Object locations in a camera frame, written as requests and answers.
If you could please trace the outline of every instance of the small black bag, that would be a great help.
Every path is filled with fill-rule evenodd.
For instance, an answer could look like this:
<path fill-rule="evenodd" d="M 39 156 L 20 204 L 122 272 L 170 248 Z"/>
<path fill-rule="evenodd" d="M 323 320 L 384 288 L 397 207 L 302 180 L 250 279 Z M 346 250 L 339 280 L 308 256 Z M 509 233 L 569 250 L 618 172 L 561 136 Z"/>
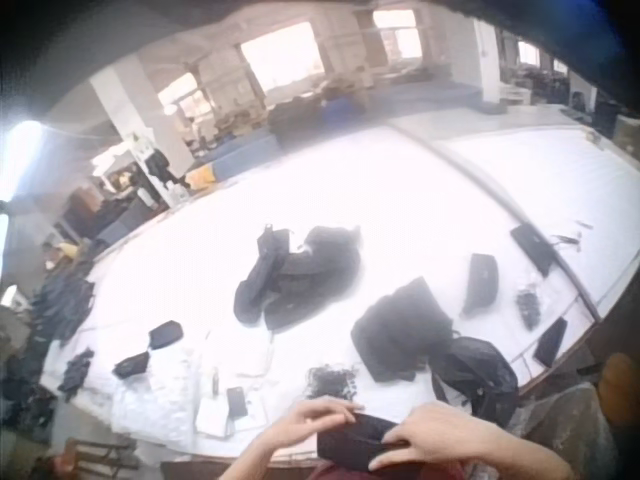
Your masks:
<path fill-rule="evenodd" d="M 362 413 L 355 414 L 355 418 L 356 423 L 318 434 L 317 447 L 320 458 L 355 472 L 391 478 L 418 478 L 422 463 L 393 465 L 370 472 L 371 460 L 384 452 L 404 448 L 407 444 L 382 443 L 382 438 L 396 426 L 395 423 Z"/>
<path fill-rule="evenodd" d="M 182 327 L 178 322 L 169 320 L 149 332 L 149 348 L 157 350 L 168 347 L 183 336 Z"/>
<path fill-rule="evenodd" d="M 436 398 L 447 402 L 440 382 L 471 402 L 474 417 L 505 427 L 518 402 L 518 378 L 493 344 L 470 337 L 454 339 L 449 349 L 431 358 Z"/>
<path fill-rule="evenodd" d="M 133 357 L 125 358 L 117 363 L 113 369 L 113 374 L 120 380 L 138 375 L 147 371 L 149 364 L 149 352 L 139 353 Z"/>

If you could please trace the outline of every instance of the fluorescent light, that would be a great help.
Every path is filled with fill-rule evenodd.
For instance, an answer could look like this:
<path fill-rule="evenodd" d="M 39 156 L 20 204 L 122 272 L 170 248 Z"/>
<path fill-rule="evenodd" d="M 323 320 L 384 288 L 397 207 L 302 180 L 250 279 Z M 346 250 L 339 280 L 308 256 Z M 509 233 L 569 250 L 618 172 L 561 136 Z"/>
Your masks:
<path fill-rule="evenodd" d="M 8 202 L 15 195 L 22 175 L 40 151 L 42 133 L 40 122 L 28 120 L 7 135 L 0 163 L 0 200 Z"/>
<path fill-rule="evenodd" d="M 178 111 L 178 107 L 173 103 L 170 103 L 169 105 L 165 105 L 165 107 L 164 107 L 164 114 L 165 115 L 173 115 L 177 111 Z"/>

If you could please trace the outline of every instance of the black phone case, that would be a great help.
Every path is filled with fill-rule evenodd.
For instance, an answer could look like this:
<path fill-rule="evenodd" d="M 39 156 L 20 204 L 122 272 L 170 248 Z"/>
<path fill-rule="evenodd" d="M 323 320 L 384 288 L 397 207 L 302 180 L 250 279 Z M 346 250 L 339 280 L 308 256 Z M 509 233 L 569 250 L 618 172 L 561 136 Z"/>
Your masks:
<path fill-rule="evenodd" d="M 229 402 L 229 416 L 231 418 L 242 418 L 249 414 L 242 387 L 227 389 L 227 402 Z"/>
<path fill-rule="evenodd" d="M 560 345 L 562 344 L 562 338 L 564 332 L 567 330 L 567 321 L 560 317 L 553 322 L 546 332 L 542 334 L 538 341 L 538 347 L 536 348 L 533 358 L 544 365 L 547 368 L 551 368 L 553 362 L 558 355 Z"/>

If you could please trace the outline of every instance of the window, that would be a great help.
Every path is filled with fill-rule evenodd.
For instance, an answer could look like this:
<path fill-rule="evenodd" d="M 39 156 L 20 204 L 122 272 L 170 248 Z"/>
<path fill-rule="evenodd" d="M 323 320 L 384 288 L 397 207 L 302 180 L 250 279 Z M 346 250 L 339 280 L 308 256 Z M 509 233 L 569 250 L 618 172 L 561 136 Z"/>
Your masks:
<path fill-rule="evenodd" d="M 373 12 L 373 21 L 378 28 L 389 28 L 381 32 L 387 57 L 391 62 L 405 58 L 421 58 L 422 45 L 413 10 L 378 10 Z"/>
<path fill-rule="evenodd" d="M 7 240 L 7 231 L 9 230 L 9 216 L 0 215 L 0 278 L 2 278 L 2 259 L 4 258 L 4 243 Z"/>
<path fill-rule="evenodd" d="M 553 59 L 553 71 L 558 73 L 564 73 L 565 75 L 569 74 L 569 69 L 567 66 L 562 63 L 560 60 Z"/>
<path fill-rule="evenodd" d="M 198 82 L 190 73 L 174 80 L 158 94 L 160 102 L 165 107 L 165 113 L 171 115 L 175 112 L 170 105 L 178 103 L 187 117 L 198 118 L 212 111 L 211 104 L 198 89 Z"/>
<path fill-rule="evenodd" d="M 518 42 L 518 56 L 520 63 L 540 66 L 540 50 L 527 42 Z"/>
<path fill-rule="evenodd" d="M 198 118 L 211 112 L 211 105 L 201 90 L 180 101 L 180 107 L 187 117 Z"/>
<path fill-rule="evenodd" d="M 268 33 L 240 48 L 265 92 L 324 73 L 309 22 Z"/>

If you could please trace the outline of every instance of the pillar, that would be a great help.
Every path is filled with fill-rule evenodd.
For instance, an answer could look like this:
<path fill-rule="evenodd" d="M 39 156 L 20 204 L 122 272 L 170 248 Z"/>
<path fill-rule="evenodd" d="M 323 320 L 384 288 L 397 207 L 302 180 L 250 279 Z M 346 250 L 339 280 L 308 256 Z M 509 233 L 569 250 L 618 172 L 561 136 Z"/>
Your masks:
<path fill-rule="evenodd" d="M 151 136 L 155 146 L 169 160 L 176 177 L 184 175 L 194 159 L 176 130 L 173 120 L 164 114 L 158 94 L 147 78 L 138 57 L 129 55 L 99 71 L 90 79 L 102 106 L 124 140 Z M 147 173 L 143 159 L 136 160 Z M 149 179 L 171 206 L 175 201 L 155 177 Z"/>
<path fill-rule="evenodd" d="M 570 97 L 573 92 L 582 92 L 584 95 L 584 103 L 587 107 L 588 113 L 593 113 L 596 108 L 596 97 L 598 95 L 598 89 L 592 86 L 580 75 L 575 72 L 569 72 L 569 88 L 571 90 Z"/>
<path fill-rule="evenodd" d="M 540 69 L 547 72 L 553 72 L 553 58 L 544 50 L 540 50 Z"/>
<path fill-rule="evenodd" d="M 478 87 L 486 103 L 500 101 L 500 59 L 495 28 L 449 10 L 443 15 L 453 81 Z"/>

